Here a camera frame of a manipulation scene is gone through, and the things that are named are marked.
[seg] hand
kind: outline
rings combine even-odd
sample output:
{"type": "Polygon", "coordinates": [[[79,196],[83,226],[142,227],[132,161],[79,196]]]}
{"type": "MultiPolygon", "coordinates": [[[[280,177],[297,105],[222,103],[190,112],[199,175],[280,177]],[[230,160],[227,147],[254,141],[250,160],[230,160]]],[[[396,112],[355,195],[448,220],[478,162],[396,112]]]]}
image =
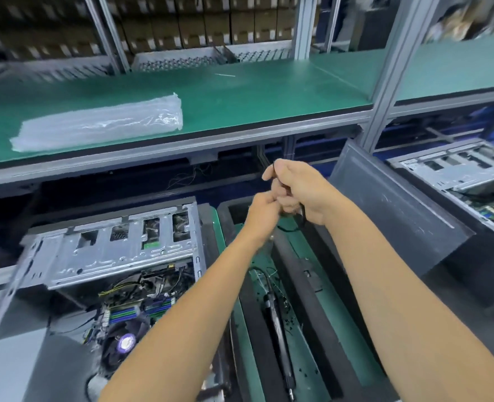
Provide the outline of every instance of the hand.
{"type": "Polygon", "coordinates": [[[257,193],[249,206],[249,212],[240,234],[262,247],[275,229],[281,205],[271,192],[257,193]]]}
{"type": "Polygon", "coordinates": [[[329,211],[331,200],[341,195],[320,172],[306,162],[277,159],[275,167],[268,166],[262,175],[264,181],[271,178],[274,178],[271,192],[283,211],[297,213],[301,202],[305,206],[306,219],[315,224],[325,224],[324,214],[329,211]]]}

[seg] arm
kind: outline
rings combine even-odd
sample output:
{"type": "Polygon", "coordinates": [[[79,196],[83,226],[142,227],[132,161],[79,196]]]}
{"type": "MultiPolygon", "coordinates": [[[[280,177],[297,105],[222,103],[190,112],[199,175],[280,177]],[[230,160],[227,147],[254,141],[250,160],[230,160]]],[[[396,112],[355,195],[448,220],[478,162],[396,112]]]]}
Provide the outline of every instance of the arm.
{"type": "Polygon", "coordinates": [[[277,225],[280,209],[270,192],[255,196],[233,243],[137,344],[100,402],[195,400],[251,258],[277,225]]]}
{"type": "MultiPolygon", "coordinates": [[[[278,160],[272,190],[324,224],[377,353],[405,402],[494,401],[494,356],[398,256],[372,221],[306,163],[278,160]]],[[[264,178],[273,176],[268,168],[264,178]]]]}

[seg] cpu fan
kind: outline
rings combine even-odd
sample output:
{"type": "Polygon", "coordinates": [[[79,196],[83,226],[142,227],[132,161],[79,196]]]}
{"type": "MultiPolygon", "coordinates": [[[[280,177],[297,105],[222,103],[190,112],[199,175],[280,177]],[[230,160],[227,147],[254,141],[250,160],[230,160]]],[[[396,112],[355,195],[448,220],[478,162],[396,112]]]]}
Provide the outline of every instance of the cpu fan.
{"type": "Polygon", "coordinates": [[[149,329],[150,319],[145,316],[112,324],[103,343],[103,368],[115,372],[149,329]]]}

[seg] forearm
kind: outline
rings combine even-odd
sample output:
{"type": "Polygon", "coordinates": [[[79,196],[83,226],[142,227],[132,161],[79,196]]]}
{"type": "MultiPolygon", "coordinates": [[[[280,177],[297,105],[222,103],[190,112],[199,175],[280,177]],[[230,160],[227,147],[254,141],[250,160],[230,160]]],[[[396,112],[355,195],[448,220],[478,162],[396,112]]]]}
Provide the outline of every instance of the forearm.
{"type": "Polygon", "coordinates": [[[406,402],[494,401],[494,357],[335,192],[325,224],[384,368],[406,402]]]}
{"type": "Polygon", "coordinates": [[[240,233],[136,346],[100,402],[194,401],[256,250],[240,233]]]}

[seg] clear plastic bag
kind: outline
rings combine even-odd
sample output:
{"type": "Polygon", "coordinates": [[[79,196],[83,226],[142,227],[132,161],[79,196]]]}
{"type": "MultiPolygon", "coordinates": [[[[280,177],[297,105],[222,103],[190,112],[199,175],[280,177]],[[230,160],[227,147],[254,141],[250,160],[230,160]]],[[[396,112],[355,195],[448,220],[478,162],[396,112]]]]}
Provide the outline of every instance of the clear plastic bag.
{"type": "Polygon", "coordinates": [[[182,101],[175,93],[139,103],[26,120],[11,143],[17,152],[36,152],[162,134],[182,126],[182,101]]]}

